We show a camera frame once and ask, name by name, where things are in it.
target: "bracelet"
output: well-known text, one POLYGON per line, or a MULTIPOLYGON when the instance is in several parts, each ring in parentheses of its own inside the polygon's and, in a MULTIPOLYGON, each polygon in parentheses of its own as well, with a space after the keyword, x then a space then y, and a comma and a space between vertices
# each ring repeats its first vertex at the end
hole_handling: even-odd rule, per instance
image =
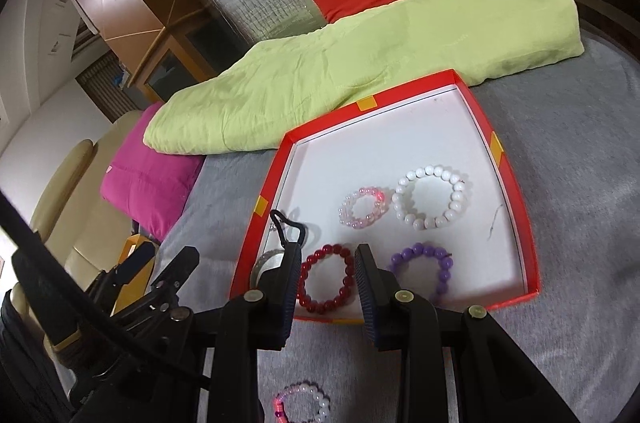
POLYGON ((251 270, 251 275, 249 276, 249 288, 255 289, 258 286, 258 277, 260 276, 260 270, 267 264, 267 261, 275 257, 276 255, 283 254, 283 249, 270 249, 270 251, 265 251, 260 259, 255 261, 254 267, 251 270))
POLYGON ((396 275, 398 273, 398 267, 401 264, 409 262, 414 257, 419 257, 420 255, 438 259, 438 265, 440 267, 438 270, 438 285, 436 286, 434 296, 430 298, 431 303, 436 303, 441 295, 449 291, 447 281, 451 278, 451 272, 449 270, 453 267, 453 259, 451 259, 451 254, 447 253, 446 249, 415 243, 411 248, 402 250, 402 253, 394 253, 391 256, 391 265, 388 267, 388 270, 396 275))
POLYGON ((278 423, 289 423, 289 418, 287 418, 287 413, 284 410, 284 402, 287 396, 296 394, 298 392, 308 392, 314 397, 314 399, 320 406, 315 417, 305 423, 324 422, 324 420, 329 415, 329 399, 317 385, 309 384, 306 381, 303 381, 301 383, 296 383, 287 387, 286 389, 283 389, 283 391, 279 392, 278 395, 273 399, 273 410, 276 414, 276 420, 278 421, 278 423))
POLYGON ((413 225, 415 229, 441 228, 446 225, 448 221, 453 221, 458 214, 462 212, 462 201, 465 199, 465 194, 463 194, 464 189, 465 182, 460 179, 458 174, 452 174, 450 171, 444 170, 441 165, 437 165, 436 167, 427 165, 415 171, 410 170, 406 173, 405 177, 403 176, 398 180, 398 186, 396 187, 396 192, 391 196, 391 202, 394 205, 396 217, 406 225, 413 225), (418 213, 418 215, 424 215, 424 220, 422 220, 421 218, 417 219, 413 213, 407 213, 403 201, 409 182, 415 181, 416 178, 420 179, 427 176, 439 177, 443 181, 451 183, 453 193, 451 194, 449 208, 445 210, 442 215, 433 219, 423 213, 418 213))
POLYGON ((300 284, 298 285, 298 302, 303 308, 306 308, 309 313, 324 314, 327 311, 334 311, 338 307, 342 306, 351 295, 351 286, 354 284, 353 275, 355 269, 353 267, 353 257, 349 248, 340 246, 340 244, 325 244, 321 249, 316 251, 306 258, 306 261, 300 266, 300 284), (325 300, 324 302, 318 302, 313 300, 306 294, 305 281, 309 277, 309 270, 320 259, 324 259, 328 255, 340 255, 344 259, 346 265, 344 269, 344 278, 342 279, 342 288, 338 291, 338 294, 331 300, 325 300))
POLYGON ((342 202, 342 206, 338 209, 340 224, 350 226, 351 228, 361 229, 372 225, 377 219, 388 210, 385 193, 376 187, 366 187, 356 190, 353 194, 348 194, 342 202), (376 202, 373 204, 373 210, 366 217, 355 217, 353 215, 353 206, 357 200, 364 196, 373 196, 376 202))

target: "gray bed sheet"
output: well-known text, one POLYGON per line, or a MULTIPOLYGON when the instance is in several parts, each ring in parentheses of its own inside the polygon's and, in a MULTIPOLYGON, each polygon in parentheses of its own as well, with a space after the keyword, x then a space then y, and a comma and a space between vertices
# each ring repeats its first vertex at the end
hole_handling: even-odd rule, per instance
MULTIPOLYGON (((492 314, 581 422, 602 423, 640 382, 640 66, 590 34, 583 41, 579 58, 473 92, 522 188, 542 274, 539 297, 492 314)), ((180 290, 183 305, 226 302, 272 157, 207 157, 156 270, 184 245, 200 251, 180 290)), ((285 349, 260 352, 258 367, 267 421, 272 397, 304 379, 330 396, 333 423, 395 421, 399 354, 376 352, 361 326, 294 321, 285 349)), ((311 410, 287 406, 296 421, 311 410)))

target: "metal rivet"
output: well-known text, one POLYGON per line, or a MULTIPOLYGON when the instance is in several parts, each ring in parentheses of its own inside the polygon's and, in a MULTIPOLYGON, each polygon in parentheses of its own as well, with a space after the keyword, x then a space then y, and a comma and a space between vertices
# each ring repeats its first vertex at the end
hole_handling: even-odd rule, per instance
POLYGON ((250 289, 248 292, 244 294, 244 300, 247 302, 258 302, 264 297, 264 293, 259 289, 250 289))
POLYGON ((179 307, 172 309, 169 316, 171 317, 171 320, 182 322, 183 320, 187 320, 190 314, 191 310, 189 308, 179 307))
POLYGON ((414 299, 414 294, 406 289, 396 291, 396 300, 398 302, 411 302, 414 299))
POLYGON ((486 316, 486 309, 482 306, 474 305, 469 307, 469 314, 472 318, 484 318, 486 316))

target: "black cable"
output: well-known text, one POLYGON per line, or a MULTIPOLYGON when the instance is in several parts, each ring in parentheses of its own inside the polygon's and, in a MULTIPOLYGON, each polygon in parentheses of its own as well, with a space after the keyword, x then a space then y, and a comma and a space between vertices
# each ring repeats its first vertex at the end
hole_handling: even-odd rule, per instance
POLYGON ((20 217, 14 206, 0 191, 0 226, 16 244, 19 251, 36 267, 40 274, 58 290, 81 317, 84 317, 105 338, 117 345, 124 352, 137 358, 159 372, 171 374, 190 383, 197 384, 201 389, 209 389, 210 380, 206 376, 183 369, 167 361, 141 345, 124 329, 116 326, 110 318, 91 302, 75 281, 60 266, 51 255, 40 238, 20 217))
POLYGON ((292 228, 297 228, 300 231, 300 233, 298 234, 298 244, 300 245, 300 247, 302 247, 302 245, 305 244, 305 239, 306 239, 305 225, 303 225, 302 223, 291 221, 291 219, 288 219, 284 215, 284 213, 275 209, 269 212, 269 217, 271 218, 271 221, 273 221, 273 225, 276 227, 276 230, 278 231, 278 237, 280 238, 280 244, 282 245, 283 249, 286 247, 286 244, 289 243, 289 241, 284 235, 284 230, 282 229, 282 223, 284 223, 285 225, 289 225, 292 228))

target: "pink pillow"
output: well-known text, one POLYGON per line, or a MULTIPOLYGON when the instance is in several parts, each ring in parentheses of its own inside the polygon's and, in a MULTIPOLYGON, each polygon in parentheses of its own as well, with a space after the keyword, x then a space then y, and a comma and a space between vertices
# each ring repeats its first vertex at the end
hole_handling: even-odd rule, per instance
POLYGON ((118 210, 163 241, 182 215, 204 156, 161 154, 142 143, 157 102, 142 114, 118 149, 102 180, 100 194, 118 210))

